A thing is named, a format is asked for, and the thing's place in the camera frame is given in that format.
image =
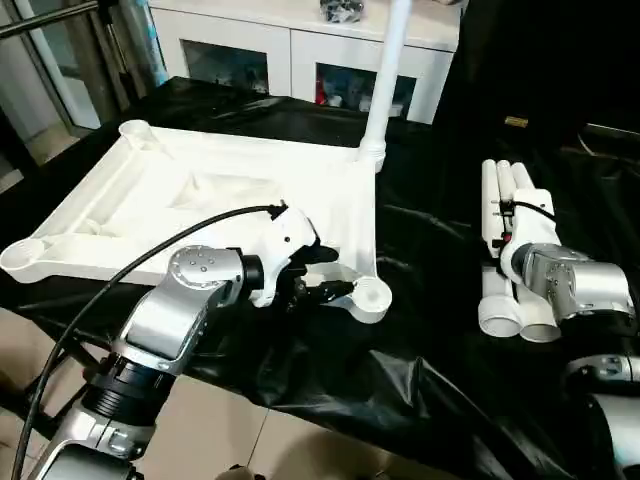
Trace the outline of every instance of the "black plastic sheet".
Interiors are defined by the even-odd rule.
[[[127,118],[350,147],[366,121],[182,79]],[[41,179],[3,194],[0,247],[29,235],[116,138],[117,124],[106,125]],[[496,158],[524,161],[534,183],[551,191],[563,242],[618,263],[640,286],[639,167],[509,145],[496,143]],[[210,322],[188,374],[462,477],[585,476],[586,439],[571,428],[560,382],[566,345],[494,339],[477,326],[482,160],[464,139],[392,120],[377,177],[378,269],[393,291],[384,320],[364,325],[329,307],[288,315],[243,303]],[[0,302],[64,326],[100,285],[62,277],[18,285],[2,273]],[[83,338],[112,339],[146,291],[118,286],[86,318]]]

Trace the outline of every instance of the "white vertical pipe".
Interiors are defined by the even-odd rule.
[[[518,304],[522,311],[520,336],[534,343],[548,343],[560,338],[560,328],[549,302],[524,285],[517,285]]]
[[[500,248],[494,247],[493,241],[502,239],[503,231],[496,162],[485,160],[482,162],[482,238],[493,258],[500,255]]]
[[[522,330],[520,305],[511,282],[495,267],[482,268],[482,300],[478,305],[480,329],[492,337],[513,337]]]
[[[516,187],[518,189],[536,188],[534,187],[533,181],[529,176],[529,172],[527,172],[527,167],[525,167],[522,163],[514,163],[511,166],[511,172],[513,173],[513,178],[516,181]]]
[[[500,201],[502,203],[510,203],[513,201],[513,195],[516,193],[516,181],[513,178],[511,164],[507,160],[498,162],[498,186],[500,187]],[[504,215],[504,229],[506,232],[513,231],[513,218]]]
[[[498,162],[498,185],[500,186],[500,201],[511,202],[516,193],[516,181],[513,178],[511,164],[507,160]]]
[[[376,172],[382,168],[386,155],[385,133],[389,122],[389,110],[398,77],[400,55],[406,37],[407,24],[411,16],[411,0],[393,0],[389,11],[389,22],[384,39],[382,60],[373,88],[371,109],[367,129],[360,142],[359,160],[370,160],[376,164]]]

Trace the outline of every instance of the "white cabinet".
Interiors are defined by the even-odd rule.
[[[169,76],[366,110],[390,0],[329,24],[319,0],[150,0]],[[461,9],[414,0],[393,115],[431,123],[457,48]]]
[[[152,9],[170,77],[291,95],[289,29]]]
[[[373,72],[377,71],[380,64],[382,47],[381,42],[370,40],[292,31],[291,95],[313,102],[319,90],[329,96],[331,92],[326,90],[335,88],[338,90],[336,96],[340,97],[342,105],[347,104],[348,108],[358,109],[358,103],[362,105],[362,97],[366,100],[367,95],[373,93]],[[406,104],[402,113],[408,120],[423,123],[433,121],[452,58],[453,54],[449,52],[404,47],[394,103],[397,102],[399,108]],[[342,69],[331,69],[327,68],[328,66],[343,67],[346,71],[341,72]],[[372,74],[353,71],[349,78],[348,70]]]

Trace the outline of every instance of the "white plastic tray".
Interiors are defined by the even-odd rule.
[[[107,280],[205,218],[284,200],[339,250],[341,265],[375,276],[375,171],[373,162],[355,161],[357,149],[157,127],[149,135],[157,141],[118,139],[33,235],[2,252],[0,267],[23,283],[50,275]],[[125,281],[156,285],[171,253],[187,244],[252,253],[269,221],[257,213],[212,225]]]

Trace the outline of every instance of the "white frame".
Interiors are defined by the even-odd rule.
[[[291,95],[289,29],[152,8],[162,56],[170,77],[189,77],[181,40],[263,52],[269,95]]]
[[[315,101],[317,64],[378,71],[382,42],[291,31],[292,96]],[[449,73],[453,54],[404,46],[398,75],[416,79],[408,120],[431,123]]]

